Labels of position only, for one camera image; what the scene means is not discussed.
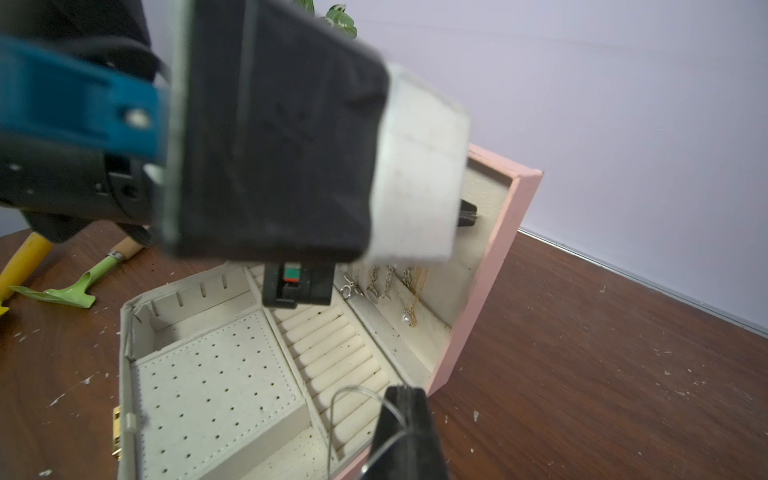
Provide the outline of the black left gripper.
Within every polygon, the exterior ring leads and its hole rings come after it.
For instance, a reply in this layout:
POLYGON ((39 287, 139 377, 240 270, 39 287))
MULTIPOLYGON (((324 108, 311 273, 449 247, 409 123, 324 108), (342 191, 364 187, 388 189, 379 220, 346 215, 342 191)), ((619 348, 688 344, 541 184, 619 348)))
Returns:
POLYGON ((364 257, 372 238, 367 197, 265 197, 261 206, 264 305, 328 305, 335 267, 364 257))

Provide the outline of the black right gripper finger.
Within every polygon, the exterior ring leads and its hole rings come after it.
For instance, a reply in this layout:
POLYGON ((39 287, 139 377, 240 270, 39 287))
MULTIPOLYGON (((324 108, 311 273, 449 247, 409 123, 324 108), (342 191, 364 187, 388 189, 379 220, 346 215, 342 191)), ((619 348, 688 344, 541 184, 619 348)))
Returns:
POLYGON ((447 479, 449 472, 423 389, 390 386, 384 394, 363 479, 447 479))

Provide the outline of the pink jewelry box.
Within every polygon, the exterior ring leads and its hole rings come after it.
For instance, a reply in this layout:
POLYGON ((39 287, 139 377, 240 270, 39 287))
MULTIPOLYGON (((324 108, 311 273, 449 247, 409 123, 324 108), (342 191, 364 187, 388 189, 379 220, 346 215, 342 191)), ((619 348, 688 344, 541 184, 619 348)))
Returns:
POLYGON ((264 305, 266 270, 226 263, 121 309, 121 479, 351 479, 388 387, 449 379, 541 183, 472 146, 474 225, 451 260, 336 270, 327 306, 264 305))

